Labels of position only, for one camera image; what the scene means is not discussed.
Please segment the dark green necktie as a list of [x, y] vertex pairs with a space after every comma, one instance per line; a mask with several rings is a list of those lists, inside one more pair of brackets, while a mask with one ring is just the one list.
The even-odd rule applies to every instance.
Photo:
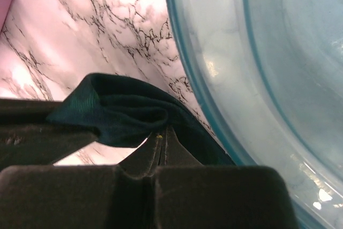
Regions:
[[233, 161], [179, 100], [144, 81], [90, 73], [47, 116], [58, 124], [95, 128], [111, 147], [137, 147], [150, 133], [173, 127], [179, 142], [204, 165]]

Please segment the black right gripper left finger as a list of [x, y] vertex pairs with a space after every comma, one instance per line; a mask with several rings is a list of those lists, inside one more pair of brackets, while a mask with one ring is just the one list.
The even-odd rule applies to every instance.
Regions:
[[158, 167], [163, 166], [162, 154], [163, 132], [154, 132], [118, 166], [133, 179], [152, 181]]

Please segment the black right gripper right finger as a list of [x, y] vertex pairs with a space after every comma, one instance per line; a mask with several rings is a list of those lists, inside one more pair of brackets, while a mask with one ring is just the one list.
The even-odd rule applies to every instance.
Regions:
[[179, 142], [172, 126], [162, 133], [160, 166], [202, 166], [202, 164]]

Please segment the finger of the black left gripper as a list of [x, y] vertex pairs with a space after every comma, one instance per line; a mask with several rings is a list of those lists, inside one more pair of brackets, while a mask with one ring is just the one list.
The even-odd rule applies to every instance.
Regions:
[[92, 127], [55, 124], [46, 117], [55, 101], [1, 99], [1, 169], [52, 165], [97, 140]]

